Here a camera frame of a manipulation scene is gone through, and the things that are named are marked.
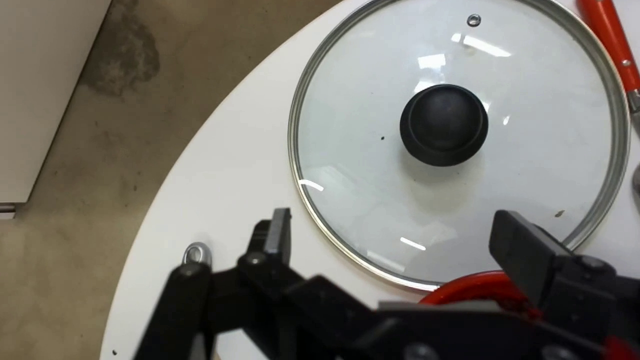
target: red handle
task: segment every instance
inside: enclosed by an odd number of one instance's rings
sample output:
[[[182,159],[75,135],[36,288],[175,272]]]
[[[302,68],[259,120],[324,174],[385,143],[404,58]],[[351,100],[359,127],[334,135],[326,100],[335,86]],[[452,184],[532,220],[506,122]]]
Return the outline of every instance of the red handle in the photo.
[[[615,7],[611,0],[577,0],[586,25],[596,32],[623,82],[626,93],[640,90],[640,74],[631,49],[626,42]]]

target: stain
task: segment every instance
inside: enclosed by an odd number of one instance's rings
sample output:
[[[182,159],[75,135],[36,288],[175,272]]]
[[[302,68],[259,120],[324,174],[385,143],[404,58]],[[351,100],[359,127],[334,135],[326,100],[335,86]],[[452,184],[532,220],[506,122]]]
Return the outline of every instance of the stain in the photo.
[[[137,0],[114,0],[88,56],[79,84],[121,99],[159,72],[151,32],[135,17]]]

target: black bolt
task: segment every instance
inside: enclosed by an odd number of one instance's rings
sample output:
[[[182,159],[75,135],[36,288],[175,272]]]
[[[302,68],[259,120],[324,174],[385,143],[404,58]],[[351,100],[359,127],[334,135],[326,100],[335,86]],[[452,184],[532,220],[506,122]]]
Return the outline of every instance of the black bolt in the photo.
[[[439,357],[435,354],[433,349],[425,344],[410,344],[404,349],[404,360],[438,360]]]
[[[542,349],[543,360],[580,360],[572,350],[555,344],[547,344]]]
[[[249,255],[246,255],[246,262],[248,265],[262,265],[265,261],[265,256],[262,255],[262,252],[249,252]]]

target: screw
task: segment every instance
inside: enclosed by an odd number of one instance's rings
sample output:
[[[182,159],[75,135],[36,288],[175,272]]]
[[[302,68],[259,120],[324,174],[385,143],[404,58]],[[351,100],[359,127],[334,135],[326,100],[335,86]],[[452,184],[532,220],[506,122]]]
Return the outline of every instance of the screw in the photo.
[[[438,360],[439,357],[435,354],[433,349],[425,344],[410,344],[404,349],[404,360]]]
[[[212,251],[201,243],[193,243],[184,251],[182,262],[184,265],[208,265],[208,267],[212,267],[212,262],[214,262],[212,261]]]
[[[252,267],[263,262],[263,259],[265,259],[265,256],[259,255],[259,252],[249,252],[249,255],[246,255],[246,261],[248,261],[248,265],[252,265]]]
[[[555,344],[547,344],[542,349],[543,360],[580,360],[572,350]]]

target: metal rim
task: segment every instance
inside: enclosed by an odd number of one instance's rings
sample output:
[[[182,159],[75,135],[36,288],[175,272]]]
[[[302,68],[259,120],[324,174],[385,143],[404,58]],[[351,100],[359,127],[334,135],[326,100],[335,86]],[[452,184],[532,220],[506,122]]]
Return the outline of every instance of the metal rim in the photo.
[[[367,18],[369,15],[377,12],[380,9],[385,9],[388,5],[393,2],[402,2],[402,0],[372,0],[367,5],[364,5],[361,9],[358,9],[354,15],[349,15],[345,20],[342,20],[327,37],[326,41],[316,49],[316,52],[311,54],[309,63],[306,65],[297,89],[294,93],[292,99],[292,111],[289,111],[289,127],[287,127],[287,156],[289,156],[289,171],[295,182],[295,192],[303,205],[303,208],[307,211],[309,219],[314,220],[314,224],[320,229],[320,232],[342,252],[345,255],[349,261],[354,261],[358,267],[366,268],[367,272],[406,286],[406,288],[415,288],[415,290],[435,290],[442,282],[433,282],[433,280],[417,280],[417,279],[410,279],[410,276],[398,276],[392,274],[384,268],[380,268],[377,265],[366,261],[364,256],[359,256],[355,251],[351,251],[345,243],[339,241],[339,236],[329,229],[329,224],[322,219],[320,211],[314,206],[314,203],[307,197],[307,190],[299,184],[299,181],[303,178],[302,174],[302,167],[299,167],[299,154],[297,154],[297,124],[299,124],[299,113],[303,107],[303,96],[306,90],[309,86],[309,82],[314,80],[314,74],[318,70],[318,67],[322,65],[324,56],[334,49],[334,44],[355,25],[359,25],[359,20]],[[622,89],[622,80],[613,68],[613,63],[609,61],[609,56],[605,54],[603,46],[600,44],[600,41],[594,37],[594,32],[580,20],[575,18],[572,12],[567,12],[566,9],[562,9],[555,2],[539,2],[539,0],[514,0],[514,2],[522,2],[526,7],[536,9],[538,12],[545,15],[547,18],[555,20],[567,35],[572,35],[572,38],[586,51],[586,54],[590,56],[590,61],[594,63],[601,84],[608,93],[608,100],[609,100],[609,118],[611,118],[611,149],[609,149],[609,163],[608,163],[608,171],[603,176],[603,184],[600,188],[597,198],[594,201],[591,208],[587,211],[587,215],[582,219],[582,223],[562,241],[562,244],[569,251],[577,251],[591,235],[594,231],[600,226],[600,223],[603,220],[605,212],[611,208],[615,195],[619,190],[622,184],[622,174],[626,169],[626,159],[628,159],[628,143],[630,143],[630,135],[628,135],[628,120],[630,120],[630,113],[626,107],[626,94]]]

